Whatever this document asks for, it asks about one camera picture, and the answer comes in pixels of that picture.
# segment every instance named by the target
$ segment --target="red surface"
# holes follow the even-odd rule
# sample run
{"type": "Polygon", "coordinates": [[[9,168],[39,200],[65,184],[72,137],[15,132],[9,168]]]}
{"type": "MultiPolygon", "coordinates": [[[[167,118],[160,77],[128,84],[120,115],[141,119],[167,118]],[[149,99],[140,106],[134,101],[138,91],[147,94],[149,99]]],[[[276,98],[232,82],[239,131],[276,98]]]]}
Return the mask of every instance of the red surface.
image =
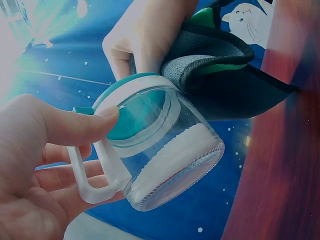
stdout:
{"type": "Polygon", "coordinates": [[[262,70],[301,92],[254,118],[222,240],[320,240],[319,0],[277,0],[262,70]]]}

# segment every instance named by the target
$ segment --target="green fabric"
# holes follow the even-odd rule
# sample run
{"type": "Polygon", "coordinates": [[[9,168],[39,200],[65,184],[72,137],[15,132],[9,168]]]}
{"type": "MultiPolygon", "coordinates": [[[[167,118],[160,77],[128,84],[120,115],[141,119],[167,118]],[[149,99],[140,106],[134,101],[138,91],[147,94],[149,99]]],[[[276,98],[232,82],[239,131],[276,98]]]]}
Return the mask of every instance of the green fabric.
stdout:
{"type": "MultiPolygon", "coordinates": [[[[215,23],[213,20],[213,10],[211,7],[206,7],[196,12],[189,21],[191,24],[200,25],[203,27],[215,28],[215,23]]],[[[238,70],[242,69],[246,65],[231,65],[231,64],[216,64],[211,66],[206,66],[198,69],[194,76],[203,76],[207,74],[213,74],[225,70],[238,70]]]]}
{"type": "Polygon", "coordinates": [[[211,7],[206,7],[196,12],[192,18],[189,20],[189,23],[200,25],[209,28],[215,28],[213,20],[213,11],[211,7]]]}
{"type": "Polygon", "coordinates": [[[200,69],[197,69],[194,73],[194,76],[203,76],[207,74],[213,74],[220,71],[226,71],[226,70],[239,70],[246,66],[246,64],[243,65],[232,65],[232,64],[216,64],[211,66],[205,66],[200,69]]]}

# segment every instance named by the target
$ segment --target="blue surface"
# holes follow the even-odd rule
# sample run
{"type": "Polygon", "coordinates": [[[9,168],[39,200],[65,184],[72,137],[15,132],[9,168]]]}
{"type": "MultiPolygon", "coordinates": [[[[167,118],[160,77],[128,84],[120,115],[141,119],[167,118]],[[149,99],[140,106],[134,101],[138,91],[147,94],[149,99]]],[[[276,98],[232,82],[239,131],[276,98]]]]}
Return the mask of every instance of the blue surface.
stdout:
{"type": "MultiPolygon", "coordinates": [[[[57,108],[72,111],[74,106],[91,107],[115,82],[102,50],[102,40],[131,1],[88,0],[90,7],[82,19],[73,13],[75,1],[65,2],[71,16],[68,21],[75,24],[66,32],[59,29],[55,32],[54,47],[46,49],[37,45],[21,56],[11,97],[29,93],[57,108]]],[[[210,2],[200,0],[199,8],[210,2]]],[[[225,7],[222,14],[242,2],[237,0],[225,7]]],[[[247,2],[258,4],[253,0],[247,2]]],[[[222,23],[222,29],[228,31],[228,25],[222,23]]],[[[264,49],[252,47],[256,52],[252,64],[259,68],[264,49]]],[[[212,122],[225,143],[223,158],[196,185],[169,203],[150,212],[139,212],[122,200],[87,212],[146,240],[220,239],[239,184],[251,123],[251,119],[212,122]]],[[[89,159],[96,158],[93,153],[89,159]]]]}

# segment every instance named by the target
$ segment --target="oven mitt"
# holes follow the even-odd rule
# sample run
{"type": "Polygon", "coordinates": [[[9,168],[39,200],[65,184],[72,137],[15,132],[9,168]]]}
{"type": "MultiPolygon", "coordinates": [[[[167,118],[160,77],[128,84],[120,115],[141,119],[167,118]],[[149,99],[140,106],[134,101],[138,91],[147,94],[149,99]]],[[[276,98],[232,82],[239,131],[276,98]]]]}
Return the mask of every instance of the oven mitt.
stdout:
{"type": "MultiPolygon", "coordinates": [[[[220,29],[221,7],[230,2],[215,1],[185,23],[160,69],[208,121],[257,116],[296,90],[249,65],[253,50],[220,29]]],[[[133,56],[130,66],[135,74],[133,56]]]]}

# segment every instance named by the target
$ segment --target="white cat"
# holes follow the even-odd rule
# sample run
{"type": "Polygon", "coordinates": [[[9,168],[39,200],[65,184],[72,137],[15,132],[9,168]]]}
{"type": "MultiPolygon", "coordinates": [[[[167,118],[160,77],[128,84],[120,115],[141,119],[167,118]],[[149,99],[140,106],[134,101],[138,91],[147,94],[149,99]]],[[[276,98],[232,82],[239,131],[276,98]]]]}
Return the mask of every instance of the white cat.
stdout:
{"type": "Polygon", "coordinates": [[[266,49],[276,0],[272,4],[265,0],[257,1],[266,14],[257,6],[241,3],[224,15],[222,21],[229,23],[230,32],[248,45],[257,44],[266,49]]]}

